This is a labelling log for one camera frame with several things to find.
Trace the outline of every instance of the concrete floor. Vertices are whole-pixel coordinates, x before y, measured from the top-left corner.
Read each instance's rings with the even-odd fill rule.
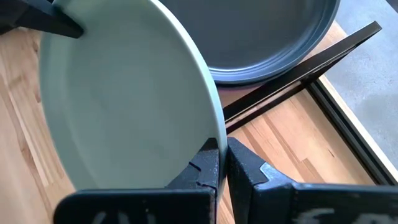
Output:
[[[336,20],[348,34],[372,21],[383,28],[327,77],[398,168],[398,13],[386,0],[341,0]]]

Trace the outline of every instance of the wood grain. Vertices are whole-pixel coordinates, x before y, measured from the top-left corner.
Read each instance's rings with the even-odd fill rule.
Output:
[[[317,50],[344,37],[334,24]],[[0,36],[0,217],[3,223],[51,223],[74,191],[44,120],[37,76],[40,33]],[[220,91],[223,105],[250,90]],[[306,91],[231,134],[297,181],[373,184]],[[233,223],[228,185],[218,223]]]

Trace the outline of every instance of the plate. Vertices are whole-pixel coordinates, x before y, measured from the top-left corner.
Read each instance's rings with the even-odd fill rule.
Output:
[[[325,36],[340,0],[160,0],[186,28],[215,82],[261,82]]]
[[[55,3],[85,30],[77,40],[44,34],[40,48],[45,117],[77,190],[164,187],[208,138],[217,138],[223,162],[226,130],[214,81],[165,6]]]

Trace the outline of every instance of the light green plate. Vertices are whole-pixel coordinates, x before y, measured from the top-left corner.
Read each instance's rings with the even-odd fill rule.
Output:
[[[166,7],[157,0],[55,3],[85,30],[77,40],[44,34],[40,51],[45,117],[76,189],[163,187],[208,138],[217,138],[224,161],[215,84]]]

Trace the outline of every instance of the black metal frame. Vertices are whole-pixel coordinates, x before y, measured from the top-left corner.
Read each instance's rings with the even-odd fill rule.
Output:
[[[380,30],[380,25],[374,21],[330,48],[297,65],[286,74],[261,85],[256,90],[226,106],[224,108],[224,117],[227,125],[227,133],[233,132],[296,93],[307,89],[373,181],[382,185],[397,185],[398,183],[395,178],[393,178],[388,169],[374,154],[370,145],[318,79],[318,77],[323,75],[334,64]],[[272,96],[298,82],[299,85],[296,85],[291,90],[261,106],[254,112],[249,113],[255,106],[259,106]],[[228,126],[228,123],[238,117],[239,119],[236,122]]]

